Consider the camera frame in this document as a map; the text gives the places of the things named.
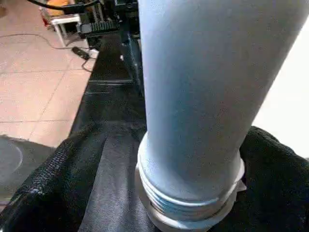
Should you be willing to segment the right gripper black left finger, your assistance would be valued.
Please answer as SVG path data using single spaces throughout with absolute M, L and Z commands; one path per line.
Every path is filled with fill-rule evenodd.
M 96 178 L 106 133 L 88 125 L 34 170 L 0 214 L 2 232 L 76 232 Z

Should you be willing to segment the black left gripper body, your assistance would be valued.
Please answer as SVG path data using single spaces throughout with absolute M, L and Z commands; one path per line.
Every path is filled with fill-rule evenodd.
M 101 35 L 108 32 L 118 31 L 117 21 L 107 20 L 94 23 L 80 24 L 81 35 Z

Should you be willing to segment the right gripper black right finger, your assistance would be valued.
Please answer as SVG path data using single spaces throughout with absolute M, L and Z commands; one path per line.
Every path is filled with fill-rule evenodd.
M 240 147 L 245 163 L 229 232 L 307 232 L 309 162 L 267 131 L 251 127 Z

